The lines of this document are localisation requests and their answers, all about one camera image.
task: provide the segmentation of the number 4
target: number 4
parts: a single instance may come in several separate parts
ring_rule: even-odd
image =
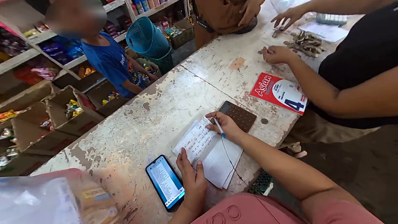
[[[289,107],[295,109],[296,111],[299,111],[300,108],[304,108],[304,105],[299,103],[299,102],[294,102],[288,99],[285,99],[285,104],[288,105]]]

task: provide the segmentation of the pink shirt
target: pink shirt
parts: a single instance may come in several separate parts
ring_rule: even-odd
[[[211,208],[193,224],[306,224],[307,222],[266,196],[241,193]],[[343,200],[325,200],[315,211],[313,224],[382,224],[361,206]]]

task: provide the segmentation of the pen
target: pen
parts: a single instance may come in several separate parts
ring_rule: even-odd
[[[220,126],[220,124],[219,124],[218,119],[217,119],[217,118],[214,118],[214,122],[216,123],[217,127],[219,128],[219,130],[220,130],[220,132],[221,132],[221,135],[222,135],[224,138],[226,138],[225,133],[224,133],[224,131],[222,130],[222,128],[221,128],[221,126]]]

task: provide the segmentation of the brown calculator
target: brown calculator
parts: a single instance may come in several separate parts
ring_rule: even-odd
[[[219,111],[230,116],[244,132],[249,132],[257,118],[256,115],[229,101],[225,101]]]

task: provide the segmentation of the plastic basket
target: plastic basket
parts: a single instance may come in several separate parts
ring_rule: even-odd
[[[146,16],[129,27],[126,42],[133,51],[148,57],[162,58],[169,51],[166,37]]]
[[[165,75],[170,70],[174,68],[173,58],[172,58],[172,48],[169,47],[168,53],[160,59],[156,59],[153,57],[148,57],[144,54],[140,54],[146,60],[149,60],[159,66],[160,72],[162,75]]]

